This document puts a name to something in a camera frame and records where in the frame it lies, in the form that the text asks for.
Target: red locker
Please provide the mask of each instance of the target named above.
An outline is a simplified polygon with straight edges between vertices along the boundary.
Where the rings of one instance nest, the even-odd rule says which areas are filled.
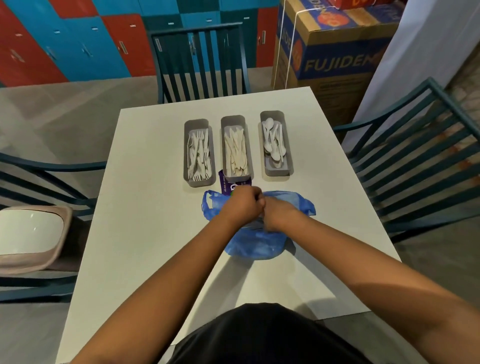
[[[49,0],[60,18],[83,18],[97,16],[92,0]]]
[[[3,1],[0,24],[0,81],[5,86],[68,82]]]
[[[139,14],[102,16],[132,77],[155,75],[152,52]]]
[[[273,66],[278,7],[258,9],[257,67]]]

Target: person's left arm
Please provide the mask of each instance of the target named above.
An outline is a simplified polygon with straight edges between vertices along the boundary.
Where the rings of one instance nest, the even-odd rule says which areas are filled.
[[[261,193],[258,187],[238,186],[220,214],[120,305],[72,364],[151,364],[159,358],[225,246],[262,213]]]

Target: hand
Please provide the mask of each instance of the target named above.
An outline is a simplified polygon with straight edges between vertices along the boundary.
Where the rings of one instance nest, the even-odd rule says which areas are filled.
[[[285,224],[291,220],[292,216],[299,213],[290,202],[267,196],[264,199],[264,224],[268,231],[283,231]]]
[[[259,187],[237,186],[223,205],[220,215],[233,222],[236,228],[252,222],[263,212],[265,199]]]

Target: concrete floor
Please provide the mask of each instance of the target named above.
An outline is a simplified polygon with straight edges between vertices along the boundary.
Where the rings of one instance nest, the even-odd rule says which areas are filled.
[[[270,89],[271,68],[249,70],[253,92]],[[0,151],[52,163],[108,158],[121,108],[157,102],[155,77],[0,90]],[[102,172],[66,175],[96,196]],[[397,244],[403,262],[480,308],[480,218]],[[0,363],[53,364],[68,304],[0,305]],[[375,364],[425,363],[373,313],[324,321]]]

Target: cardboard box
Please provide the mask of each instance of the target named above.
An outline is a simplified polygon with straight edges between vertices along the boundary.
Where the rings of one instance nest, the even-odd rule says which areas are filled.
[[[366,6],[389,4],[393,0],[329,0],[337,9],[347,10]]]
[[[310,86],[332,126],[351,122],[403,9],[398,1],[341,11],[328,0],[281,0],[272,87]]]

